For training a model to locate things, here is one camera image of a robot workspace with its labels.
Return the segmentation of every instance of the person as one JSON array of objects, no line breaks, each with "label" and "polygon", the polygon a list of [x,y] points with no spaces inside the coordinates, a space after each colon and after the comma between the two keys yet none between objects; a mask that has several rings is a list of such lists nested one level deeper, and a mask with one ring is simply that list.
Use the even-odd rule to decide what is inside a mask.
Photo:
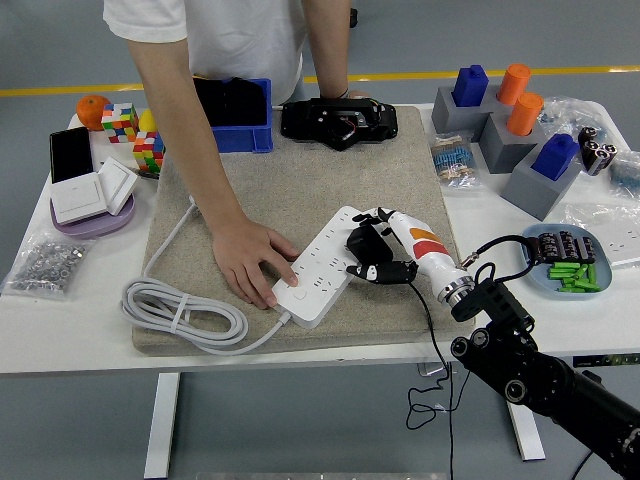
[{"label": "person", "polygon": [[272,103],[282,103],[298,82],[308,35],[320,95],[345,97],[350,8],[350,0],[104,0],[103,18],[127,41],[167,151],[211,232],[218,266],[233,292],[261,309],[277,299],[260,264],[295,286],[289,261],[299,251],[244,213],[192,76],[269,78]]}]

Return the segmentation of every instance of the white electrical outlet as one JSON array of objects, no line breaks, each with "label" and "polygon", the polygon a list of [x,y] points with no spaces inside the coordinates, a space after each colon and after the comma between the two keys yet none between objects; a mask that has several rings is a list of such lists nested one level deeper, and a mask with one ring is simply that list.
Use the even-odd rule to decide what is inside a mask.
[{"label": "white electrical outlet", "polygon": [[315,328],[351,281],[353,275],[346,269],[357,260],[346,245],[359,226],[353,221],[359,213],[348,206],[338,210],[291,266],[298,285],[291,287],[283,280],[274,285],[276,308],[291,313],[301,327]]},{"label": "white electrical outlet", "polygon": [[631,222],[615,222],[589,228],[612,267],[640,261],[640,231]]}]

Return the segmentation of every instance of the blue plastic bin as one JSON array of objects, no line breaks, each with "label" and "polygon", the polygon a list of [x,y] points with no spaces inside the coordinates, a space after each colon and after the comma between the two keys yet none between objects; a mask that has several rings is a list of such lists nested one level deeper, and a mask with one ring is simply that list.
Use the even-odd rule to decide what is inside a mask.
[{"label": "blue plastic bin", "polygon": [[211,130],[216,137],[220,153],[268,153],[273,150],[271,80],[268,78],[250,78],[248,80],[262,87],[267,105],[267,123],[266,125],[212,127]]}]

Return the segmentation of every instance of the rubik's cube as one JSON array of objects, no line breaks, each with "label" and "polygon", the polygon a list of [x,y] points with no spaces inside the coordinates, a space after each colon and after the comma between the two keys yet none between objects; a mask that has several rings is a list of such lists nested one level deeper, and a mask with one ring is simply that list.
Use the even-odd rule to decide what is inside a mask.
[{"label": "rubik's cube", "polygon": [[132,103],[110,103],[102,111],[102,126],[111,143],[133,142],[138,134],[138,114]]},{"label": "rubik's cube", "polygon": [[133,145],[133,156],[140,170],[158,173],[162,168],[165,150],[158,132],[138,132]]}]

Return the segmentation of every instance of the white t-shirt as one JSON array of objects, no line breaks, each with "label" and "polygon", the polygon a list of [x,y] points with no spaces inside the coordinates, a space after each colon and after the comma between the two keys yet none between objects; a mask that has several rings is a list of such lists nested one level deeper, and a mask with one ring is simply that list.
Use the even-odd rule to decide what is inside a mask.
[{"label": "white t-shirt", "polygon": [[302,67],[300,0],[104,0],[113,33],[148,43],[187,38],[191,72],[210,79],[269,78],[286,101]]}]

